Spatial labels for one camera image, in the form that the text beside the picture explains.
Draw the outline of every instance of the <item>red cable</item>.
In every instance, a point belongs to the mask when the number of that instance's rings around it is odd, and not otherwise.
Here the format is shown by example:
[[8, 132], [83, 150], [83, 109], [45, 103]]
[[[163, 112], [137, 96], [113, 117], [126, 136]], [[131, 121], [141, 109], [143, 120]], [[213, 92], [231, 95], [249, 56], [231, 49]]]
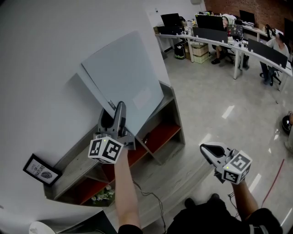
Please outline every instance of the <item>red cable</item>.
[[279, 174], [280, 174], [280, 171], [281, 171], [281, 168], [282, 168], [282, 166], [283, 166], [284, 160], [285, 160], [285, 159], [283, 159], [283, 161], [282, 161], [282, 163], [281, 163], [281, 166], [280, 166], [280, 168], [279, 168], [279, 171], [278, 171], [278, 173], [277, 173], [277, 175], [276, 175], [276, 177], [275, 177], [275, 180], [274, 180], [273, 184], [272, 184], [271, 187], [270, 187], [270, 190], [268, 191], [268, 193], [267, 193], [267, 195], [266, 195], [264, 201], [262, 202], [261, 208], [262, 208], [262, 206], [264, 205], [265, 200], [266, 200], [267, 197], [269, 196], [269, 194], [270, 194], [270, 192], [271, 192], [271, 189], [273, 188], [273, 186], [274, 186], [274, 184], [275, 184], [275, 182], [276, 182], [276, 180], [277, 180], [277, 178], [278, 178], [278, 176], [279, 176]]

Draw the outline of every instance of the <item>framed picture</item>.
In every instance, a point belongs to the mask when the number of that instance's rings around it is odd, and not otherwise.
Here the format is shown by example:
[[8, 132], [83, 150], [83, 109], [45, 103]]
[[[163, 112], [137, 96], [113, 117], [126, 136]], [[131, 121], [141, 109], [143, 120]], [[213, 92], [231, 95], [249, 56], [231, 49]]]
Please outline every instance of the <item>framed picture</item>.
[[34, 154], [24, 166], [23, 171], [49, 187], [62, 175], [60, 171], [49, 166]]

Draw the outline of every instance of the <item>fiducial marker cube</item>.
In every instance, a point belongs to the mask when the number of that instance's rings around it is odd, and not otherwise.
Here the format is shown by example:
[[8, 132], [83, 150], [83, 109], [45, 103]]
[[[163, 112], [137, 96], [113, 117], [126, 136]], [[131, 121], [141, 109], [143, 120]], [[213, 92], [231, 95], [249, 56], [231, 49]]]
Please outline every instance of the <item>fiducial marker cube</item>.
[[222, 179], [233, 184], [239, 184], [248, 174], [252, 159], [242, 150], [224, 167]]
[[123, 144], [110, 137], [94, 139], [91, 140], [88, 157], [101, 163], [115, 164], [122, 148]]

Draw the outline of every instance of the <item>black shirt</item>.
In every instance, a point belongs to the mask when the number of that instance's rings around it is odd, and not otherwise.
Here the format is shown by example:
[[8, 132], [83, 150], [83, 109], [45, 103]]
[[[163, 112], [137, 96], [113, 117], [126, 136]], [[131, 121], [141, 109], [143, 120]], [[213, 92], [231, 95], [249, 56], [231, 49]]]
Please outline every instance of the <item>black shirt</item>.
[[[142, 234], [142, 230], [133, 225], [123, 225], [118, 233]], [[244, 222], [232, 217], [228, 211], [208, 215], [204, 212], [198, 216], [192, 210], [185, 209], [176, 215], [168, 228], [167, 234], [173, 233], [282, 234], [283, 230], [273, 214], [265, 208], [255, 211]]]

